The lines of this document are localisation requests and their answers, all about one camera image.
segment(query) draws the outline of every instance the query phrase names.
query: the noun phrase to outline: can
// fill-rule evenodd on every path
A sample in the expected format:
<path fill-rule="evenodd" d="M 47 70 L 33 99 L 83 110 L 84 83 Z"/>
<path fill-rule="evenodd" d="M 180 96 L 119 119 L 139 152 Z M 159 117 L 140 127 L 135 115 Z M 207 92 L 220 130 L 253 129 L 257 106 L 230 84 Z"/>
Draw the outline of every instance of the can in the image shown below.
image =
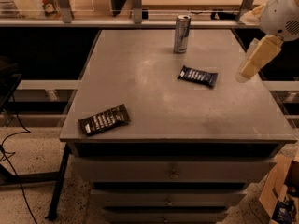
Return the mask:
<path fill-rule="evenodd" d="M 184 53 L 187 50 L 191 17 L 187 15 L 178 15 L 176 19 L 175 31 L 175 53 Z"/>

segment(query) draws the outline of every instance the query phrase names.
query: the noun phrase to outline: white robot body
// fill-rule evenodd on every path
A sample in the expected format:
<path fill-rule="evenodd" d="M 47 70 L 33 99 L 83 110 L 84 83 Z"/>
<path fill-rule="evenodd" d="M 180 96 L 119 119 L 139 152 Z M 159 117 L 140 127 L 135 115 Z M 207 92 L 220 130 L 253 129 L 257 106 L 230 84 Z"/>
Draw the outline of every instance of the white robot body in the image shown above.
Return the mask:
<path fill-rule="evenodd" d="M 283 41 L 299 38 L 299 0 L 269 0 L 260 18 L 260 28 Z"/>

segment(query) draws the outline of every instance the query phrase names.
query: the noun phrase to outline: speckled floor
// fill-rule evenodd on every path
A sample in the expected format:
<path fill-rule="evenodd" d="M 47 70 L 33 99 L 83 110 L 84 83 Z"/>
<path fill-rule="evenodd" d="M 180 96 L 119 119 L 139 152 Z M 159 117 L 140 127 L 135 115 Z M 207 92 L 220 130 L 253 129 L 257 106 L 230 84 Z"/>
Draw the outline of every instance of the speckled floor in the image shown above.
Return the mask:
<path fill-rule="evenodd" d="M 18 174 L 57 171 L 64 150 L 64 143 L 59 141 L 60 128 L 29 127 L 29 130 L 31 133 L 12 136 L 4 144 L 6 152 L 16 152 L 10 160 Z M 3 140 L 7 135 L 19 131 L 22 131 L 22 129 L 18 127 L 0 128 L 0 138 Z M 294 158 L 298 145 L 298 143 L 286 145 L 281 152 L 285 156 Z M 106 224 L 93 201 L 89 199 L 89 184 L 81 181 L 74 172 L 72 160 L 73 157 L 70 156 L 58 205 L 58 218 L 55 221 L 45 219 L 49 212 L 55 183 L 45 182 L 24 185 L 28 203 L 37 223 Z M 12 172 L 6 161 L 2 161 L 1 164 Z M 229 215 L 222 222 L 223 224 L 268 223 L 269 217 L 258 201 L 265 179 L 266 177 L 261 183 L 249 185 L 247 196 L 238 206 L 231 207 L 228 210 Z M 0 223 L 34 223 L 25 205 L 20 186 L 0 187 Z"/>

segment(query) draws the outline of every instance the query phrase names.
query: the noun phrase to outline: power cord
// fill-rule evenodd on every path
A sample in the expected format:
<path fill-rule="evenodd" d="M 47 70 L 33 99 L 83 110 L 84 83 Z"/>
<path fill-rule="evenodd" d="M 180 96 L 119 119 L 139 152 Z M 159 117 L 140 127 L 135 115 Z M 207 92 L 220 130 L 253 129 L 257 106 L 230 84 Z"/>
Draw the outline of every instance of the power cord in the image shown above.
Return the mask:
<path fill-rule="evenodd" d="M 14 95 L 12 95 L 12 99 L 13 99 L 13 102 L 15 103 L 16 101 L 15 101 L 15 97 L 14 97 Z M 31 217 L 32 217 L 32 219 L 33 219 L 33 221 L 35 222 L 35 224 L 37 224 L 36 218 L 35 218 L 35 216 L 34 216 L 32 210 L 31 210 L 31 208 L 30 208 L 30 206 L 29 206 L 29 203 L 28 203 L 28 201 L 27 201 L 26 194 L 25 194 L 25 190 L 24 190 L 24 187 L 23 187 L 23 185 L 22 185 L 21 179 L 20 179 L 19 175 L 17 174 L 16 169 L 15 169 L 14 166 L 12 165 L 11 161 L 9 160 L 9 158 L 11 158 L 11 156 L 13 156 L 13 155 L 15 154 L 15 152 L 13 152 L 13 153 L 5 152 L 5 150 L 4 150 L 4 148 L 3 148 L 4 143 L 6 142 L 6 140 L 7 140 L 9 137 L 11 137 L 11 136 L 13 136 L 13 135 L 20 134 L 20 133 L 30 133 L 30 131 L 29 131 L 28 129 L 26 129 L 26 127 L 22 124 L 22 122 L 21 122 L 21 120 L 20 120 L 20 117 L 19 117 L 19 115 L 18 115 L 18 112 L 16 112 L 16 116 L 17 116 L 17 119 L 18 119 L 19 124 L 23 127 L 24 131 L 22 131 L 22 132 L 17 132 L 17 133 L 13 133 L 13 134 L 7 136 L 7 137 L 2 141 L 1 146 L 0 146 L 0 151 L 1 151 L 2 154 L 3 154 L 3 157 L 1 158 L 0 161 L 7 161 L 8 164 L 10 165 L 10 167 L 12 168 L 13 172 L 15 173 L 15 176 L 17 177 L 17 179 L 18 179 L 18 181 L 19 181 L 19 183 L 20 183 L 20 186 L 21 186 L 21 192 L 22 192 L 23 198 L 24 198 L 24 200 L 25 200 L 26 206 L 27 206 L 27 208 L 28 208 L 28 211 L 29 211 L 29 213 L 30 213 L 30 215 L 31 215 Z"/>

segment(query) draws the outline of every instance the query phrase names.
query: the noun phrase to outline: drawer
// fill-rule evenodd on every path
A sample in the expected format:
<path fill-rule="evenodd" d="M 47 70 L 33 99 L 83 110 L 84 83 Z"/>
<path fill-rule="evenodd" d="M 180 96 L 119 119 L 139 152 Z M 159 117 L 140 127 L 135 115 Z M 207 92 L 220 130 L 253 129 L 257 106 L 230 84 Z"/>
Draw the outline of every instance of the drawer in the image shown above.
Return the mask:
<path fill-rule="evenodd" d="M 237 205 L 245 190 L 213 189 L 92 189 L 91 198 L 101 207 L 224 207 Z"/>
<path fill-rule="evenodd" d="M 75 158 L 87 182 L 260 182 L 275 165 L 271 158 Z"/>
<path fill-rule="evenodd" d="M 103 217 L 110 223 L 115 222 L 147 222 L 147 223 L 215 223 L 223 221 L 227 213 L 213 209 L 178 209 L 174 211 L 163 209 L 102 209 Z"/>

